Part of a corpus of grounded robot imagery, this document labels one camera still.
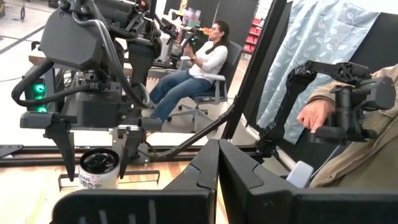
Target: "black frame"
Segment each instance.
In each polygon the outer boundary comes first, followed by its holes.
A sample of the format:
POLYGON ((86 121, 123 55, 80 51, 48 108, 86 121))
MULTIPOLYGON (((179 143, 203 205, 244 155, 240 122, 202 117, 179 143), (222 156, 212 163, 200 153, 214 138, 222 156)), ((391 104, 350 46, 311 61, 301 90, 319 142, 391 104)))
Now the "black frame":
MULTIPOLYGON (((252 55, 252 58, 249 62, 248 68, 246 70, 243 82, 238 91, 238 94, 235 96, 233 104, 228 108, 228 110, 222 114, 219 119, 211 123, 207 128, 203 129, 199 133, 196 133, 183 143, 181 143, 177 147, 173 146, 154 146, 154 149, 157 152, 166 152, 169 151, 170 148, 174 151, 185 151, 185 152, 193 152, 192 155, 177 155, 172 158, 158 158, 154 159, 151 162, 172 162, 172 161, 190 161, 195 156, 195 152, 198 152, 201 149, 201 146, 192 146, 193 143, 203 138, 210 132, 214 131, 222 124, 226 123, 225 129, 223 131, 222 137, 223 139, 232 139, 236 128, 239 124, 240 118, 242 116, 243 110, 246 106, 246 102, 249 100, 249 92, 252 89, 253 84, 256 82, 257 76, 259 74, 259 70, 261 68, 262 62, 268 52, 269 47, 271 46, 272 36, 274 35, 275 30, 277 29, 278 23, 282 14, 284 12, 284 8, 286 5, 286 0, 274 0, 271 4, 271 8, 269 9, 269 13, 267 19, 264 23, 264 28, 261 32, 259 41, 256 45, 256 49, 252 55)), ((96 148, 98 146, 76 146, 76 153, 84 153, 91 148, 96 148)), ((263 155, 258 152, 255 145, 250 146, 238 146, 242 151, 249 154, 251 157, 256 159, 261 159, 263 155)), ((59 150, 55 146, 10 146, 3 145, 0 146, 4 150, 0 151, 0 157, 6 155, 17 155, 17 154, 55 154, 59 153, 59 150)), ((54 166, 54 165, 62 165, 62 158, 9 158, 9 159, 0 159, 0 167, 20 167, 20 166, 54 166)))

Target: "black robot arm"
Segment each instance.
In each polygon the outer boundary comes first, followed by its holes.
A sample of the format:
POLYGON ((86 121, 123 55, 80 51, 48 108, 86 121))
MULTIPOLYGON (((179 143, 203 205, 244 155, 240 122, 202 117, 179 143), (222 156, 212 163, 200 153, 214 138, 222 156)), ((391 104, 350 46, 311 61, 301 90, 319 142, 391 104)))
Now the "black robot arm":
POLYGON ((360 120, 364 111, 388 110, 394 106, 396 90, 392 79, 372 79, 367 67, 344 62, 330 65, 307 61, 293 69, 287 76, 286 94, 278 112, 270 124, 260 133, 257 148, 265 156, 276 156, 276 145, 284 138, 284 125, 297 97, 316 79, 318 73, 348 85, 337 85, 335 94, 336 112, 329 126, 322 126, 312 136, 312 141, 345 144, 346 141, 366 141, 377 138, 373 130, 363 129, 360 120))

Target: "woman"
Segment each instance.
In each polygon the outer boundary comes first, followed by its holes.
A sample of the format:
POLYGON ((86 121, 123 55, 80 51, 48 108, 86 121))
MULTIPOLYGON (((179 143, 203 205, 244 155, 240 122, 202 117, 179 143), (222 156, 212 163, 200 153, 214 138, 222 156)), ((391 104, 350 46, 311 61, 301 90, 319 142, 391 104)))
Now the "woman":
POLYGON ((160 118, 162 123, 167 119, 182 98, 209 90, 213 80, 206 78, 205 73, 218 74, 228 55, 229 26, 224 21, 216 21, 206 42, 196 53, 190 46, 184 50, 191 58, 193 67, 187 71, 176 71, 160 79, 150 93, 150 100, 156 104, 151 118, 160 118))

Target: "green light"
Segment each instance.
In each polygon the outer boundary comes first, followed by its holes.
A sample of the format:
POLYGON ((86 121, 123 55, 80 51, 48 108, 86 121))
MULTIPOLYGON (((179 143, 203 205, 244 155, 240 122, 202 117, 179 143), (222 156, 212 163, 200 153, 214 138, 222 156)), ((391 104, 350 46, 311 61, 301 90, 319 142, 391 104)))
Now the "green light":
POLYGON ((34 93, 45 93, 45 85, 44 84, 35 84, 33 86, 34 93))
POLYGON ((47 108, 45 106, 40 106, 36 109, 36 112, 39 113, 46 113, 47 112, 47 108))

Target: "light blue curtain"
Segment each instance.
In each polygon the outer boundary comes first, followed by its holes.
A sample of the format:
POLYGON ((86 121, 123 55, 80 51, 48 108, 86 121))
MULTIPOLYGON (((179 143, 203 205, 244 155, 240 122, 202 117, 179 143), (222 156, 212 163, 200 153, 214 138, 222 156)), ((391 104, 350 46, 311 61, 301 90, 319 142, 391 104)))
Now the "light blue curtain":
MULTIPOLYGON (((275 57, 261 96, 257 124, 265 128, 276 115, 285 95, 286 77, 307 60, 323 63, 347 62, 355 53, 377 19, 346 0, 298 0, 294 2, 287 35, 275 57)), ((331 82, 318 74, 317 79, 297 98, 285 124, 285 139, 295 144, 303 131, 296 117, 311 92, 331 82)))

